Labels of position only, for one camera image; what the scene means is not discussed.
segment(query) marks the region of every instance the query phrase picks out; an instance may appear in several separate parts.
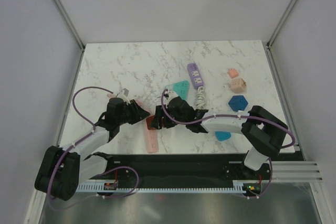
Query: coiled white cord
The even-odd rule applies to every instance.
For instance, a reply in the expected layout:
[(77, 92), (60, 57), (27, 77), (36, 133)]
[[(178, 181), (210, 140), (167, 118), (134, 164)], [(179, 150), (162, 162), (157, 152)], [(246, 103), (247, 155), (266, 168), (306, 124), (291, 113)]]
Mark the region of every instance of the coiled white cord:
[(206, 96), (204, 87), (199, 87), (196, 94), (196, 108), (201, 110), (206, 106)]

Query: white wall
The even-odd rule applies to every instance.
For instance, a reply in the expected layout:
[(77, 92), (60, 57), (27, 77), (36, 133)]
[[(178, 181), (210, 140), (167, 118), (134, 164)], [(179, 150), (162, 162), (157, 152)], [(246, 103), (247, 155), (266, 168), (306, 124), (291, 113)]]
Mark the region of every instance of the white wall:
[(52, 0), (0, 7), (0, 218), (21, 224), (80, 50)]
[(336, 0), (299, 0), (275, 54), (303, 150), (318, 162), (336, 209)]
[(85, 43), (261, 39), (290, 0), (61, 0)]

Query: blue object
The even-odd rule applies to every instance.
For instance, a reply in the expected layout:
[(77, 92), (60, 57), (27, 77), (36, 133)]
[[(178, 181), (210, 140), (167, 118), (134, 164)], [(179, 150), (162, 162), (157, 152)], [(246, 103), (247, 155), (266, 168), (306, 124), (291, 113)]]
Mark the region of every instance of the blue object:
[(220, 142), (224, 140), (228, 140), (231, 137), (230, 132), (224, 132), (224, 131), (216, 131), (215, 135), (216, 135), (217, 140)]
[(188, 81), (180, 81), (177, 83), (169, 84), (165, 87), (165, 89), (175, 91), (183, 100), (187, 100), (188, 92), (189, 92), (189, 82)]
[(248, 102), (243, 95), (234, 95), (229, 101), (229, 106), (233, 111), (246, 109)]

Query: purple power strip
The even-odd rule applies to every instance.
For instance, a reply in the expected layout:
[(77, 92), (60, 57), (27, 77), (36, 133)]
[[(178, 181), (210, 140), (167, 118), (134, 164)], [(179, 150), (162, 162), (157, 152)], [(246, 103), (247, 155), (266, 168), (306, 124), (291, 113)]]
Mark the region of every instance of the purple power strip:
[(191, 79), (191, 82), (193, 83), (193, 86), (195, 89), (198, 89), (199, 87), (204, 86), (204, 82), (200, 73), (200, 70), (197, 67), (196, 63), (189, 63), (187, 66), (188, 73)]

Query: table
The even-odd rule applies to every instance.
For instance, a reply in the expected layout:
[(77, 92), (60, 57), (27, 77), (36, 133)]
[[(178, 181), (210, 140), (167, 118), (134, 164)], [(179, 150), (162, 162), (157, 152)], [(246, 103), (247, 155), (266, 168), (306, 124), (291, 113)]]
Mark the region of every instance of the table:
[[(261, 105), (284, 122), (279, 97), (260, 40), (184, 41), (87, 44), (75, 91), (87, 86), (107, 88), (115, 93), (130, 90), (130, 99), (142, 100), (155, 112), (167, 84), (190, 80), (186, 66), (197, 63), (205, 83), (208, 109), (232, 112), (228, 102), (234, 93), (229, 88), (227, 71), (235, 68), (247, 83), (243, 95), (250, 109)], [(187, 101), (194, 105), (196, 90), (190, 83)], [(76, 98), (76, 105), (94, 122), (106, 110), (107, 93), (86, 90)], [(61, 145), (74, 142), (91, 128), (71, 106), (61, 138)], [(195, 134), (182, 125), (157, 132), (159, 154), (245, 153), (251, 144), (241, 134), (217, 141), (214, 134)], [(286, 136), (285, 143), (291, 142)], [(120, 133), (98, 151), (111, 154), (146, 153), (142, 122), (123, 125)], [(281, 152), (294, 152), (293, 147)]]

